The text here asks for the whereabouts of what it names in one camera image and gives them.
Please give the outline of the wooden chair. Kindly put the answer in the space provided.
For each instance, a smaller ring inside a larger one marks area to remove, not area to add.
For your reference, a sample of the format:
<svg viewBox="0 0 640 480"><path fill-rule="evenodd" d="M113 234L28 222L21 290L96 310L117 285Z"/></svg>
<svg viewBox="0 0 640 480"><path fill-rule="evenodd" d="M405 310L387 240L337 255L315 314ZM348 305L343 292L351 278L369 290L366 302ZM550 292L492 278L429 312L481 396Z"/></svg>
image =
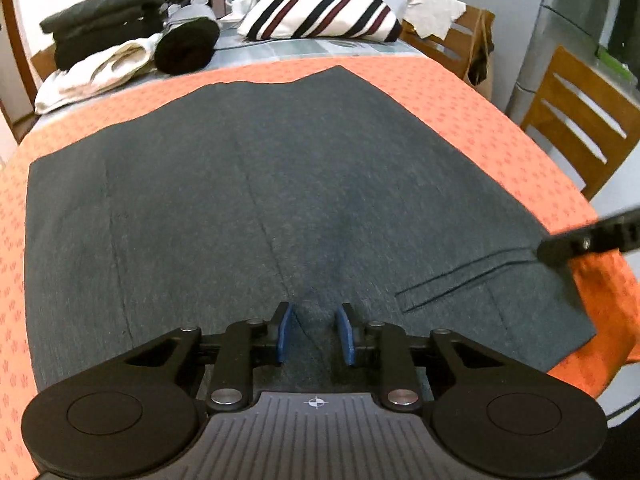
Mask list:
<svg viewBox="0 0 640 480"><path fill-rule="evenodd" d="M444 40L435 36L421 39L413 27L402 19L400 39L463 80L470 64L481 10L485 9L466 4L465 14L451 25Z"/></svg>
<svg viewBox="0 0 640 480"><path fill-rule="evenodd" d="M559 46L521 121L548 141L592 200L639 145L639 105Z"/></svg>

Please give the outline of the grey folded garment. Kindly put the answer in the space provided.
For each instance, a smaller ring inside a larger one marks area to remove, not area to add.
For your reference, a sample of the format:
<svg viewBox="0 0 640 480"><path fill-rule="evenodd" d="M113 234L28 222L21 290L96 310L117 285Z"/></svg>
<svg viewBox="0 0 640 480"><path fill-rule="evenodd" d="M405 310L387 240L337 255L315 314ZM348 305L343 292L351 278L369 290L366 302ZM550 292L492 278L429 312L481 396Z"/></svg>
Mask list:
<svg viewBox="0 0 640 480"><path fill-rule="evenodd" d="M169 30L195 20L217 23L214 10L207 4L192 3L187 6L170 6L165 21L165 29Z"/></svg>

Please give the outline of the dark grey trousers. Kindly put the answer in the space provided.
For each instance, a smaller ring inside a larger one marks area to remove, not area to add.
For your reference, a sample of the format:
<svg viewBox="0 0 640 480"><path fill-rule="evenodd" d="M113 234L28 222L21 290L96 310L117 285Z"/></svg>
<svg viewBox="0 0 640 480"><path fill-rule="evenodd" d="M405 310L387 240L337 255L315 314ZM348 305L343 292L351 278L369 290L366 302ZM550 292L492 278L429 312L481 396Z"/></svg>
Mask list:
<svg viewBox="0 0 640 480"><path fill-rule="evenodd" d="M30 166L28 343L39 388L176 328L294 304L262 388L347 385L333 329L448 328L537 370L594 336L546 229L495 180L341 67L212 84Z"/></svg>

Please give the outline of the far wooden chair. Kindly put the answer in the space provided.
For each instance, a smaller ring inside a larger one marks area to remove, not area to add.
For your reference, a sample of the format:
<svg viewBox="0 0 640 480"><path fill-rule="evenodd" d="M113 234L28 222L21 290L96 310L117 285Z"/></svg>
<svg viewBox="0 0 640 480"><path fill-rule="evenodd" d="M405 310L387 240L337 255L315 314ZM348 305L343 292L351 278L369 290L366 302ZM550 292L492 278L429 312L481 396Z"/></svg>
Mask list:
<svg viewBox="0 0 640 480"><path fill-rule="evenodd" d="M466 4L465 14L451 25L444 40L435 36L421 39L413 27L402 19L400 39L463 80L470 64L481 10L485 9Z"/></svg>

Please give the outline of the stack of dark folded clothes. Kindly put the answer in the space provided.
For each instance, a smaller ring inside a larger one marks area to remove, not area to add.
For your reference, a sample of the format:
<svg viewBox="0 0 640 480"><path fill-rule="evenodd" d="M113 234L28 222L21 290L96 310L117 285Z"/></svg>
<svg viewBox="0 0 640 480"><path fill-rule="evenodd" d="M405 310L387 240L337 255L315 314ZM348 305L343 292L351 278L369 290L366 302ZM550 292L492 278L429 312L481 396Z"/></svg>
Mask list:
<svg viewBox="0 0 640 480"><path fill-rule="evenodd" d="M44 18L40 28L53 37L54 62L69 70L88 56L163 30L165 0L85 0Z"/></svg>

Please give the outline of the white cloth on chair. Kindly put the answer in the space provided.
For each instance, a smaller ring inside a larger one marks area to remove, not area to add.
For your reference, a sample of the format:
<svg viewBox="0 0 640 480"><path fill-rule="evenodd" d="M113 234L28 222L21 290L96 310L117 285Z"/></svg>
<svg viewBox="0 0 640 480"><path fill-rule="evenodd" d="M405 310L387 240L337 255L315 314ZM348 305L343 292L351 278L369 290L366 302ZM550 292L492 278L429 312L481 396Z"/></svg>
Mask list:
<svg viewBox="0 0 640 480"><path fill-rule="evenodd" d="M459 0L408 0L404 20L421 39L435 36L444 40L465 11L466 4Z"/></svg>

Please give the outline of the white quilted garment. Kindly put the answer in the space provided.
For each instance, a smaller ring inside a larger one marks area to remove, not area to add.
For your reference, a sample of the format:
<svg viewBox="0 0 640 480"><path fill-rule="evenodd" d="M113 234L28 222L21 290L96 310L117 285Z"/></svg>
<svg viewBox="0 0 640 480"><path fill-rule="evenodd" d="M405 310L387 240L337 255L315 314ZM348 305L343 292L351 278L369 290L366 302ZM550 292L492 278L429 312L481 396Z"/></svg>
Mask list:
<svg viewBox="0 0 640 480"><path fill-rule="evenodd" d="M128 40L120 46L89 55L69 70L55 70L43 81L35 98L35 113L49 114L58 108L98 96L130 81L153 65L162 34Z"/></svg>

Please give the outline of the black rolled garment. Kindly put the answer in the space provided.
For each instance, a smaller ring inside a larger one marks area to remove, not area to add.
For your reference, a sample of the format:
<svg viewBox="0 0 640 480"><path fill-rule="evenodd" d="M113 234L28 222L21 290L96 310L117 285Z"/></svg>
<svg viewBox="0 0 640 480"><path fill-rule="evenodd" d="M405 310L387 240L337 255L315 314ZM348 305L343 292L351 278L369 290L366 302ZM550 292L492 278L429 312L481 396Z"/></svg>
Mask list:
<svg viewBox="0 0 640 480"><path fill-rule="evenodd" d="M196 18L167 29L154 52L155 67L177 76L206 67L215 53L220 28L209 18Z"/></svg>

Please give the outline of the silver refrigerator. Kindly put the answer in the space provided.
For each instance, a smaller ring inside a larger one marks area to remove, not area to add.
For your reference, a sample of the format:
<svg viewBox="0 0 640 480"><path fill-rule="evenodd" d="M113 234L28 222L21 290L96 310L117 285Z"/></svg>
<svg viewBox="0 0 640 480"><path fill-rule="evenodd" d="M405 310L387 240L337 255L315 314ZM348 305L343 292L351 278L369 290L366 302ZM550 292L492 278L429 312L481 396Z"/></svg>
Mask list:
<svg viewBox="0 0 640 480"><path fill-rule="evenodd" d="M506 114L522 121L557 47L588 65L611 38L620 0L541 0Z"/></svg>

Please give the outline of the near wooden chair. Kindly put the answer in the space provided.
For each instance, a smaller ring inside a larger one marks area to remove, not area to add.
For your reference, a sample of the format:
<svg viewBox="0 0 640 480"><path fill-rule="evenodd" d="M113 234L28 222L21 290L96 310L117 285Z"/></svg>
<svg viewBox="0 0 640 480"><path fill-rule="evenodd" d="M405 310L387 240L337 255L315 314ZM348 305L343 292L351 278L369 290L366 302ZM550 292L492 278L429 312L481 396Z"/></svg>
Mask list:
<svg viewBox="0 0 640 480"><path fill-rule="evenodd" d="M639 145L639 105L559 46L521 121L548 141L592 200Z"/></svg>

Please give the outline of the orange patterned mat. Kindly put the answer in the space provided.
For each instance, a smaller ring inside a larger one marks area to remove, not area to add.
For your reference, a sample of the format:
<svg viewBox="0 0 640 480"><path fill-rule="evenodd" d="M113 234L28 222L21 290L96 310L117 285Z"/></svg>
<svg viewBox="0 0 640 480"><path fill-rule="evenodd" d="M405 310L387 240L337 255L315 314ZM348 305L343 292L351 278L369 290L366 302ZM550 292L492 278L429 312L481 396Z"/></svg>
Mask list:
<svg viewBox="0 0 640 480"><path fill-rule="evenodd" d="M596 212L576 186L514 122L425 56L291 58L146 82L58 114L32 130L1 169L1 479L37 475L20 419L36 394L24 299L25 200L30 163L103 128L152 112L206 84L282 84L341 65L369 81L472 159L552 233L582 226ZM597 336L550 373L600 396L625 364L639 362L639 284L619 254L572 266Z"/></svg>

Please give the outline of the striped folded sweater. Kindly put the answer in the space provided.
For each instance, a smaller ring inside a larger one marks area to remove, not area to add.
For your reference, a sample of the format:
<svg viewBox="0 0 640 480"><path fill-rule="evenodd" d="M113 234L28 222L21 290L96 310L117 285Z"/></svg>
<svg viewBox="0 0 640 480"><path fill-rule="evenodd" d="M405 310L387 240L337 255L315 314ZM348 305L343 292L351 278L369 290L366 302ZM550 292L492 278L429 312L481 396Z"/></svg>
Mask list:
<svg viewBox="0 0 640 480"><path fill-rule="evenodd" d="M238 28L250 41L336 37L385 44L400 33L384 0L259 0Z"/></svg>

